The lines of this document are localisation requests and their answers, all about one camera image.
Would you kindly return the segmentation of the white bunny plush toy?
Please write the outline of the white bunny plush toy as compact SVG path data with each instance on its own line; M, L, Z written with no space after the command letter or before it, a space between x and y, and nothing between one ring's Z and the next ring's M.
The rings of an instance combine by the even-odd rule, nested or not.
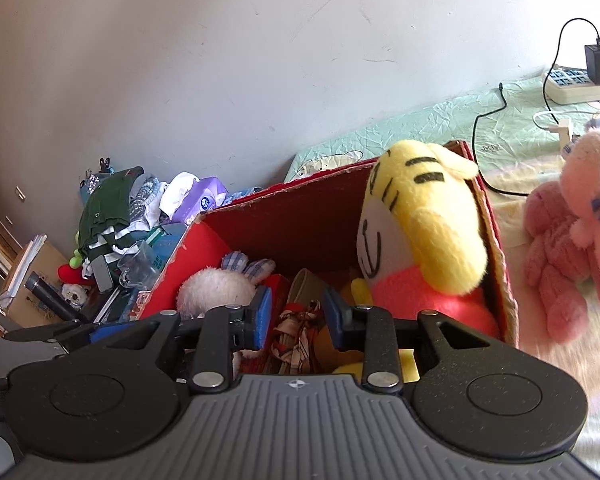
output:
M181 284L176 310L182 318L203 318L212 308L248 306L274 270L271 259L250 260L243 252L229 252L218 268L206 266Z

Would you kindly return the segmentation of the yellow tiger plush toy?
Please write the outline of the yellow tiger plush toy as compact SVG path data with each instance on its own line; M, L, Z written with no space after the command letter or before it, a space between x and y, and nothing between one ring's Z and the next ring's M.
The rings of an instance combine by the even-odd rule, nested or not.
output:
M477 165L440 144L401 140L375 162L356 234L359 306L414 320L436 310L496 338L480 288L488 266L469 181Z

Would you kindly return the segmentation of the pink teddy bear plush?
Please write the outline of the pink teddy bear plush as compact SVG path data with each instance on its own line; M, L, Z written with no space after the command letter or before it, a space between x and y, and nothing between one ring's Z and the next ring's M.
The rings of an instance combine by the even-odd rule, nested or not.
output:
M558 180L527 197L524 229L531 237L524 279L539 293L548 336L573 341L588 328L578 285L590 278L600 302L600 128L572 144Z

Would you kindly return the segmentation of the black cylinder flashlight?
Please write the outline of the black cylinder flashlight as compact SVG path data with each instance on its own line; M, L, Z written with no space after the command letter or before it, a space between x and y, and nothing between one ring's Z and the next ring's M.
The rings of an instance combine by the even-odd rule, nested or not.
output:
M27 289L44 304L44 306L56 314L64 322L76 321L82 324L88 323L88 319L68 304L52 286L46 283L37 273L31 272L26 281Z

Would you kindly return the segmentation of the red cardboard box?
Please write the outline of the red cardboard box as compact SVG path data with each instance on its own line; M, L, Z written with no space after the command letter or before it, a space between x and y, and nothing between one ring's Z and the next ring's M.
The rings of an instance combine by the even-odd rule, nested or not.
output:
M377 159L276 184L198 217L186 230L160 278L137 300L132 320L176 307L181 284L195 272L218 266L232 250L276 263L265 280L272 288L272 318L263 353L240 363L248 374L277 374L282 363L271 353L272 331L286 306L291 279L308 269L337 292L362 278L355 241L367 180ZM488 266L480 284L486 306L498 322L493 337L519 346L518 306L512 294L500 232L480 177L465 181L478 209Z

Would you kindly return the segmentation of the purple tissue pack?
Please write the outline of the purple tissue pack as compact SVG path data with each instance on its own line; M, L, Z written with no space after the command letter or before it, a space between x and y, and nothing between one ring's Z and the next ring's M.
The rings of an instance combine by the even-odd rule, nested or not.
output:
M221 206L226 196L227 188L217 177L200 179L193 184L181 205L174 211L172 221L191 224L200 214Z

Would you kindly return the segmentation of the green striped garment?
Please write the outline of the green striped garment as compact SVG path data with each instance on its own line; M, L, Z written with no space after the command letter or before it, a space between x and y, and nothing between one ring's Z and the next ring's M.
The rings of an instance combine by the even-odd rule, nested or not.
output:
M143 173L143 168L136 166L110 174L88 198L78 231L78 251L84 262L103 256L110 264L135 245L130 218L131 192Z

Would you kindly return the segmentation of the cartoon print bed sheet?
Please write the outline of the cartoon print bed sheet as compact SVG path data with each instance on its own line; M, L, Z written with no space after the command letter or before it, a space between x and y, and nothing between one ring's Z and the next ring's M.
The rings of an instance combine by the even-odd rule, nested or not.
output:
M538 293L524 280L531 240L522 225L524 196L558 178L564 160L554 119L570 119L575 132L600 118L600 102L546 105L539 77L504 82L492 90L460 96L340 136L299 152L287 170L289 181L380 155L401 139L442 143L464 140L492 186L489 200L501 232L513 296L518 304L521 349L562 368L588 395L588 421L574 452L600 474L600 302L592 283L581 285L588 302L588 329L569 344L547 335Z

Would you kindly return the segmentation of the white USB charger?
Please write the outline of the white USB charger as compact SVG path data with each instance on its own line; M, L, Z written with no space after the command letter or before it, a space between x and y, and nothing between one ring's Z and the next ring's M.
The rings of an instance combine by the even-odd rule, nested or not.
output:
M561 120L555 126L555 131L558 134L560 151L562 153L565 153L567 146L571 143L571 127L572 122L570 119Z

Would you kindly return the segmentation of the white power strip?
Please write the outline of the white power strip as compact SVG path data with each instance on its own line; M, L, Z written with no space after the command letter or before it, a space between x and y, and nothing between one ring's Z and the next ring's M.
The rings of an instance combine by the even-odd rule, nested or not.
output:
M560 105L600 101L600 84L588 78L586 70L555 67L548 74L545 94Z

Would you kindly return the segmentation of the black power adapter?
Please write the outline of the black power adapter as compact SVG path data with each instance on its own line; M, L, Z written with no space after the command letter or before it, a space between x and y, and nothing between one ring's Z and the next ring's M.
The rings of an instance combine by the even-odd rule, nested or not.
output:
M588 79L592 84L600 86L600 38L596 39L595 44L586 44L584 52Z

